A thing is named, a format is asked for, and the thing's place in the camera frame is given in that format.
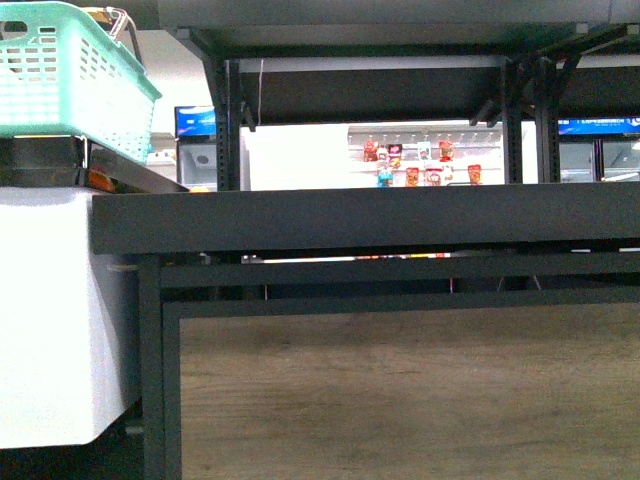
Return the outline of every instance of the wooden panel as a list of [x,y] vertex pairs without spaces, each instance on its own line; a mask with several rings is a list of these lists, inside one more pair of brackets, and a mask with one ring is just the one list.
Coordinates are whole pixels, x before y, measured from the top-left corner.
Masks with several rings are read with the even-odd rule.
[[201,479],[640,477],[640,305],[188,320]]

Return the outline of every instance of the blue screen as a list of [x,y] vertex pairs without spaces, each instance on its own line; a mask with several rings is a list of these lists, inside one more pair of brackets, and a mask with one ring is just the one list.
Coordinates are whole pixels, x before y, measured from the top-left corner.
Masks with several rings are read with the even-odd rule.
[[212,106],[176,107],[176,136],[216,134],[216,112]]
[[616,135],[640,133],[640,118],[560,120],[560,135]]

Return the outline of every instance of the floor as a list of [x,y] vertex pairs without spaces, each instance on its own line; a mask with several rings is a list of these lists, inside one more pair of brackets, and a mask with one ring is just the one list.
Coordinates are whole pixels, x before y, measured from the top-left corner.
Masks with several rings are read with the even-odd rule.
[[142,480],[142,435],[136,405],[88,445],[0,450],[2,480]]

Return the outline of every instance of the product on shelf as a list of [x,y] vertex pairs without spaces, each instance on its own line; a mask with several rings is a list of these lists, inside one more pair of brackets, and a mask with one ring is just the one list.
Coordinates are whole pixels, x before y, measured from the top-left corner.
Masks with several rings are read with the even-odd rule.
[[400,168],[402,165],[402,144],[393,143],[387,146],[387,150],[389,150],[389,165],[391,165],[391,168]]
[[384,145],[378,148],[377,150],[378,160],[381,162],[386,162],[389,160],[389,151],[386,149]]
[[482,165],[475,164],[467,167],[471,185],[482,185]]
[[453,182],[453,166],[450,164],[453,161],[453,143],[448,140],[443,140],[439,143],[440,147],[440,162],[443,164],[442,181],[444,185]]
[[439,143],[440,147],[440,161],[446,162],[453,160],[453,143],[449,140],[441,140]]
[[375,162],[378,160],[378,142],[369,140],[364,142],[364,161]]
[[431,160],[431,142],[418,142],[418,158],[423,162]]
[[407,187],[417,187],[420,182],[420,169],[417,167],[409,167],[406,171],[405,185]]
[[442,172],[444,167],[438,162],[429,162],[426,165],[424,174],[425,185],[429,187],[439,187],[442,185]]
[[393,171],[391,168],[385,165],[385,167],[378,172],[378,187],[392,187],[393,186]]

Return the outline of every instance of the mint green basket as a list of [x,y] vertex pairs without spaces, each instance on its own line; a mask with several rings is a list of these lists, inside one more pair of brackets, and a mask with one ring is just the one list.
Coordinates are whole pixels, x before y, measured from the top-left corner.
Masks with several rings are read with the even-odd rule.
[[63,2],[0,3],[4,22],[27,32],[0,40],[0,137],[86,136],[144,164],[161,94],[129,50]]

